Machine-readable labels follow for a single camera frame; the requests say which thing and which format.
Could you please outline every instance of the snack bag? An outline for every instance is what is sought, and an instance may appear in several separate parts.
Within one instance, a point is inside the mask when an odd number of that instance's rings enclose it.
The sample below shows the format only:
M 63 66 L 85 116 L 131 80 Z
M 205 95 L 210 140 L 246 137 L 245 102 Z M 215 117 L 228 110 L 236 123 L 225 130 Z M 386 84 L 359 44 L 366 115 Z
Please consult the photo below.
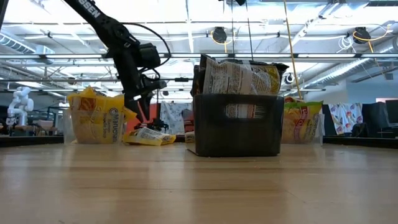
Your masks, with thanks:
M 123 141 L 129 144 L 144 144 L 150 146 L 163 146 L 173 144 L 176 135 L 164 134 L 149 128 L 140 128 L 131 133 L 125 134 Z
M 124 96 L 99 96 L 92 87 L 68 96 L 73 132 L 80 144 L 111 144 L 121 140 L 124 116 L 137 114 L 124 107 Z
M 286 96 L 285 103 L 304 103 L 304 101 L 297 98 L 293 98 L 291 96 Z
M 285 103 L 282 144 L 305 144 L 313 141 L 322 103 Z

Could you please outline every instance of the table surface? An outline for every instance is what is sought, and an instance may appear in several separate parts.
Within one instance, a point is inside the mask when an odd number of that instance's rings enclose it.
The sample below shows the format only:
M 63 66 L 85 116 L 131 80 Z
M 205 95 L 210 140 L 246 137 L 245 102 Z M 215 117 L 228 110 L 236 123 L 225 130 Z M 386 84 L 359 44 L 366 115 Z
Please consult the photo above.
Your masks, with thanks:
M 397 223 L 398 151 L 282 146 L 203 158 L 184 144 L 0 149 L 1 223 Z

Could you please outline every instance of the black cable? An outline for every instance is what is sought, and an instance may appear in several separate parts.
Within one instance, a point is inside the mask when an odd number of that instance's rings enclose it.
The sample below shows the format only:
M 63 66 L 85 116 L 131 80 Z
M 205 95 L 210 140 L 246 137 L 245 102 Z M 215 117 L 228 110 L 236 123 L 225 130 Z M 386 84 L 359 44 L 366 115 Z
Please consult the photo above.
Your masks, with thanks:
M 167 59 L 166 59 L 164 62 L 162 62 L 159 66 L 162 66 L 162 65 L 166 64 L 166 63 L 170 60 L 170 58 L 171 58 L 171 56 L 172 56 L 172 53 L 171 53 L 171 51 L 170 51 L 169 45 L 167 44 L 166 40 L 165 40 L 160 34 L 156 33 L 154 30 L 152 30 L 152 29 L 149 28 L 149 27 L 146 27 L 146 26 L 144 26 L 144 25 L 141 25 L 141 24 L 138 24 L 138 23 L 135 23 L 135 22 L 133 22 L 133 23 L 131 23 L 131 24 L 129 24 L 129 25 L 133 25 L 133 26 L 138 26 L 138 27 L 144 28 L 144 29 L 148 30 L 149 32 L 155 34 L 160 40 L 162 40 L 162 42 L 163 42 L 164 45 L 166 46 L 167 53 L 169 54 L 169 57 L 167 57 Z
M 251 42 L 251 31 L 250 31 L 250 21 L 249 21 L 249 9 L 248 9 L 248 2 L 246 1 L 246 12 L 248 14 L 248 26 L 249 26 L 249 38 L 250 38 L 250 51 L 251 51 L 251 60 L 254 61 L 253 57 L 253 44 Z
M 146 78 L 146 79 L 148 79 L 148 80 L 150 80 L 150 81 L 152 81 L 152 82 L 154 82 L 154 81 L 159 81 L 160 80 L 160 73 L 156 70 L 156 69 L 152 69 L 154 72 L 155 72 L 155 74 L 156 74 L 156 76 L 155 76 L 155 78 L 149 78 L 147 75 L 145 75 L 145 74 L 141 74 L 141 77 L 142 78 Z

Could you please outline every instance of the colorful fabric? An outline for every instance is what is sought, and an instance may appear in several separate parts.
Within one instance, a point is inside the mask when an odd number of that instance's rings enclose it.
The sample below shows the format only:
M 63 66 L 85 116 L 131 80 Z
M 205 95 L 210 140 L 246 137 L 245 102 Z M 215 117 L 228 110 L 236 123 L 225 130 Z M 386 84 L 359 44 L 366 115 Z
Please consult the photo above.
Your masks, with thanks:
M 337 135 L 351 133 L 355 124 L 363 122 L 362 103 L 338 103 L 329 105 Z
M 162 102 L 160 106 L 160 119 L 169 125 L 167 134 L 184 135 L 184 120 L 182 118 L 183 110 L 190 110 L 191 103 L 166 103 Z

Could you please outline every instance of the label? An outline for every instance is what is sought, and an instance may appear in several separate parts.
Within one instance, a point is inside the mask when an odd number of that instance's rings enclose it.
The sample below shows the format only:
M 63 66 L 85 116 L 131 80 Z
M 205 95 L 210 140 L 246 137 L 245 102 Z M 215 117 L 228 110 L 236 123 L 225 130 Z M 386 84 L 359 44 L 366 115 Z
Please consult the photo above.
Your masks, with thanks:
M 92 5 L 90 0 L 79 0 L 79 3 L 95 18 L 101 15 L 100 12 Z
M 301 107 L 301 117 L 294 126 L 294 139 L 300 140 L 300 130 L 308 115 L 308 107 Z
M 111 108 L 109 114 L 112 117 L 112 140 L 116 142 L 118 140 L 119 132 L 119 110 L 116 108 Z
M 142 139 L 160 139 L 163 136 L 162 133 L 159 133 L 157 131 L 151 130 L 149 128 L 141 128 L 138 130 L 137 137 L 142 138 Z

